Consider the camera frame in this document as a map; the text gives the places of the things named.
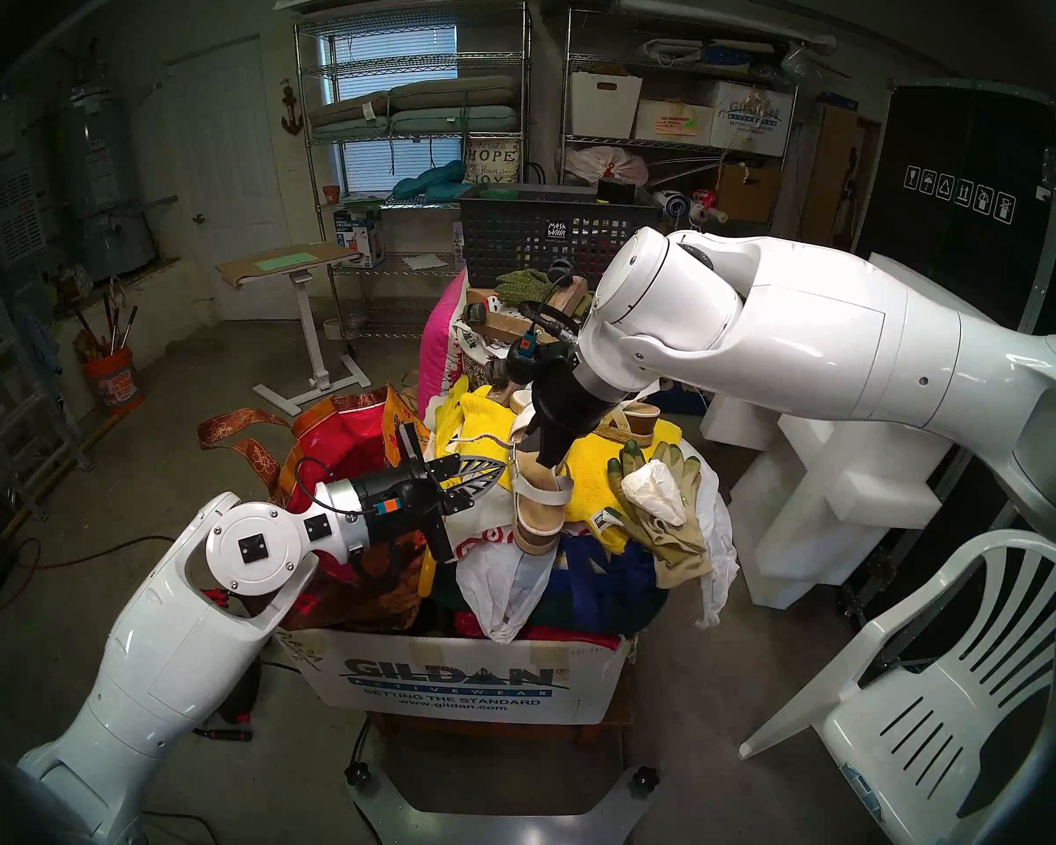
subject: white plastic chair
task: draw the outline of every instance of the white plastic chair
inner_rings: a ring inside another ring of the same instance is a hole
[[[1024,557],[999,607],[1010,547]],[[985,558],[982,604],[953,650],[921,673],[895,670],[859,688],[892,634],[979,557]],[[998,529],[969,540],[925,585],[865,624],[739,755],[751,757],[812,726],[893,842],[935,843],[959,825],[977,828],[988,807],[962,821],[956,813],[977,780],[982,745],[1008,713],[1052,684],[1055,563],[1056,545],[1036,533]],[[1042,582],[1034,581],[1038,568],[1049,569]]]

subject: orange bucket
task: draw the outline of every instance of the orange bucket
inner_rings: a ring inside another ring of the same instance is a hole
[[[146,400],[137,389],[137,373],[132,368],[130,349],[87,362],[81,372],[112,415],[124,415]]]

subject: anchor decoration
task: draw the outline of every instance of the anchor decoration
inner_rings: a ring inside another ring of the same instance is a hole
[[[282,105],[286,107],[286,111],[289,112],[289,117],[281,118],[281,129],[285,130],[290,135],[297,135],[301,132],[301,129],[305,126],[304,117],[299,117],[294,112],[294,107],[297,105],[297,96],[294,96],[294,88],[289,86],[288,78],[282,78],[281,83],[285,84],[281,89],[285,95],[281,98]]]

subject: water heater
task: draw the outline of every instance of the water heater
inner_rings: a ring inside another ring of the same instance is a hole
[[[156,256],[142,217],[129,124],[121,99],[101,86],[75,87],[59,114],[65,194],[81,224],[81,261],[96,282]]]

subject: green paper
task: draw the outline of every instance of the green paper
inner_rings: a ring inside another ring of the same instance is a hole
[[[259,260],[254,265],[262,271],[274,271],[275,269],[293,266],[295,262],[317,262],[317,258],[308,251],[300,251],[299,253],[287,253],[285,257],[275,257],[270,260]]]

